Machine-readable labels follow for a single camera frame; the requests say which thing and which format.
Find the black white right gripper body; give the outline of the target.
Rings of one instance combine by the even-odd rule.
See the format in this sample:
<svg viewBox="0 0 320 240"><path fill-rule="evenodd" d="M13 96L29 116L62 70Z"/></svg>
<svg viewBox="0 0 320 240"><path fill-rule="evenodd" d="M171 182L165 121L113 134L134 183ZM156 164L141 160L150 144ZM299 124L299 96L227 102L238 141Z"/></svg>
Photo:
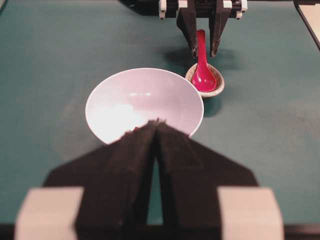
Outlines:
<svg viewBox="0 0 320 240"><path fill-rule="evenodd" d="M248 10L246 0L121 0L121 4L142 16L175 18L179 4L194 3L197 18L208 18L216 11L230 10L230 17L240 19Z"/></svg>

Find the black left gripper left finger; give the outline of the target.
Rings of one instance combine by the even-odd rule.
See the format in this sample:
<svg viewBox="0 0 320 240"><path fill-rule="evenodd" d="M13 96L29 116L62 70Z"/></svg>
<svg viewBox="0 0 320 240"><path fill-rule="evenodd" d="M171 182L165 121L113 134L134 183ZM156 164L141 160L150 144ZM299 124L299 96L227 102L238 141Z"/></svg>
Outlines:
<svg viewBox="0 0 320 240"><path fill-rule="evenodd" d="M119 240L145 223L158 122L52 169L27 192L16 240Z"/></svg>

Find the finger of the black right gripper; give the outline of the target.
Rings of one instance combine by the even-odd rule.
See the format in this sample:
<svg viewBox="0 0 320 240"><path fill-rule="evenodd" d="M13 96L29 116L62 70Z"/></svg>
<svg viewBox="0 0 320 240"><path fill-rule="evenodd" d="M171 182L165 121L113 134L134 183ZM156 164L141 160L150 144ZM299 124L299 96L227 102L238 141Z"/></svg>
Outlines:
<svg viewBox="0 0 320 240"><path fill-rule="evenodd" d="M215 9L209 15L210 56L217 55L222 32L229 18L229 8L224 7L223 0L217 0Z"/></svg>
<svg viewBox="0 0 320 240"><path fill-rule="evenodd" d="M177 12L176 25L182 31L191 55L198 56L197 18L194 0L187 0L187 7L182 7Z"/></svg>

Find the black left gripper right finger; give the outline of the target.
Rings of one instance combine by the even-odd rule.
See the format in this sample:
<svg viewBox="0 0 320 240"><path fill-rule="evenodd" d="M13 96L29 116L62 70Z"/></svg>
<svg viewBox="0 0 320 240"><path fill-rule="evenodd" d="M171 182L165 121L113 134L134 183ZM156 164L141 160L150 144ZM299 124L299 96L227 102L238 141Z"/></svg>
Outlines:
<svg viewBox="0 0 320 240"><path fill-rule="evenodd" d="M247 167L164 122L156 127L163 223L180 240L282 240L273 191Z"/></svg>

